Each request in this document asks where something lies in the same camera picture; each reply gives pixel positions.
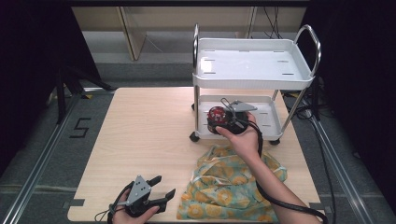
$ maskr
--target green and yellow fabric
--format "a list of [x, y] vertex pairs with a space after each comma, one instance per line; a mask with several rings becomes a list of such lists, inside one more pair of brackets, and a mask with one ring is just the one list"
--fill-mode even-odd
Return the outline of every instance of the green and yellow fabric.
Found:
[[[281, 181], [286, 180], [286, 168], [268, 152], [262, 153], [262, 160]], [[248, 166], [228, 146], [214, 145], [198, 159], [191, 182], [181, 196], [177, 219], [204, 218], [277, 222]]]

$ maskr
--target white utility cart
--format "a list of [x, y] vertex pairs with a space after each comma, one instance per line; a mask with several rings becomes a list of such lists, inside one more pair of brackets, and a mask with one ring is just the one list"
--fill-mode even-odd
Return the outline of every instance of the white utility cart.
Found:
[[[311, 70], [297, 46], [300, 34], [308, 31], [316, 46], [316, 60]], [[221, 105], [221, 99], [238, 100], [257, 107], [256, 117], [264, 140], [279, 143], [291, 117], [315, 77], [321, 49], [309, 25], [303, 26], [294, 41], [288, 39], [199, 38], [199, 25], [193, 37], [193, 73], [195, 131], [193, 142], [222, 138], [207, 129], [207, 112]], [[201, 95], [203, 89], [274, 90], [265, 95]], [[283, 124], [276, 112], [275, 98], [279, 90], [300, 91], [289, 116]]]

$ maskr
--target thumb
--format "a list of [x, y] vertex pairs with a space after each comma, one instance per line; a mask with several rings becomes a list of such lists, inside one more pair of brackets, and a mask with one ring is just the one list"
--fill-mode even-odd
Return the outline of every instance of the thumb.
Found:
[[231, 133], [231, 132], [228, 131], [227, 129], [222, 128], [222, 127], [220, 127], [220, 126], [217, 126], [217, 127], [216, 127], [216, 131], [217, 131], [219, 134], [223, 135], [224, 137], [226, 137], [226, 138], [228, 138], [228, 139], [230, 139], [230, 138], [233, 136], [233, 133]]
[[150, 207], [149, 210], [147, 210], [144, 214], [142, 214], [139, 219], [142, 220], [142, 223], [145, 223], [148, 221], [152, 216], [155, 215], [155, 213], [160, 209], [160, 206], [153, 206]]

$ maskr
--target cart handle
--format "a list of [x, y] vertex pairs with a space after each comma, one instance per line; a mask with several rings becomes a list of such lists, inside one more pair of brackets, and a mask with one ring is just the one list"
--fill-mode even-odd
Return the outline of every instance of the cart handle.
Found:
[[321, 46], [320, 46], [320, 42], [318, 40], [317, 35], [315, 34], [314, 30], [312, 29], [312, 27], [310, 25], [304, 25], [303, 27], [300, 28], [300, 30], [297, 33], [296, 38], [294, 39], [294, 44], [297, 44], [298, 38], [300, 37], [300, 34], [304, 30], [309, 31], [309, 34], [311, 34], [311, 37], [314, 40], [314, 43], [315, 43], [316, 48], [317, 48], [317, 58], [315, 59], [315, 65], [314, 65], [314, 68], [311, 71], [311, 74], [309, 74], [309, 76], [313, 77], [315, 75], [315, 73], [317, 72], [317, 70], [318, 70], [320, 57], [321, 57]]
[[197, 69], [197, 61], [198, 61], [198, 38], [199, 38], [199, 24], [195, 24], [195, 29], [194, 29], [194, 39], [193, 39], [193, 49], [192, 49], [192, 68], [193, 68], [193, 73], [196, 74], [196, 69]]

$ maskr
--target cart tray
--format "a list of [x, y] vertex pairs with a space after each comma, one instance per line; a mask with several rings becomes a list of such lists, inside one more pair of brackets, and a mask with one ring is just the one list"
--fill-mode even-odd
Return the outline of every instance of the cart tray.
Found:
[[276, 104], [270, 96], [246, 96], [246, 95], [201, 95], [198, 106], [198, 127], [195, 135], [201, 139], [221, 139], [221, 135], [213, 134], [207, 129], [207, 112], [213, 106], [223, 106], [221, 99], [226, 98], [229, 102], [235, 100], [254, 105], [258, 109], [250, 111], [255, 117], [264, 140], [275, 141], [282, 135], [280, 120], [276, 111]]
[[311, 70], [288, 39], [201, 38], [194, 85], [204, 89], [303, 90]]

